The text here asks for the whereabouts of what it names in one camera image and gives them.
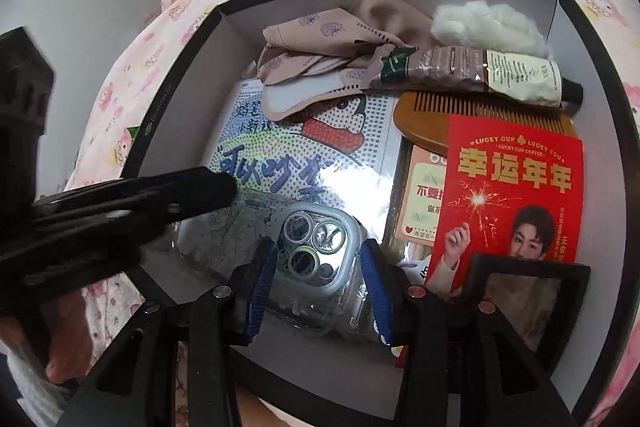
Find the person's left hand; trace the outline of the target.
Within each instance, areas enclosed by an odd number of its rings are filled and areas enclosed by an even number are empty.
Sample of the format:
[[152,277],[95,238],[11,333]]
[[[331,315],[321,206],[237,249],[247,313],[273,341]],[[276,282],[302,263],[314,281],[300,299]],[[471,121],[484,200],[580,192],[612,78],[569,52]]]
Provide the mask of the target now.
[[81,291],[72,291],[40,307],[50,335],[47,379],[64,385],[84,377],[92,357],[92,337],[86,317],[86,303]]

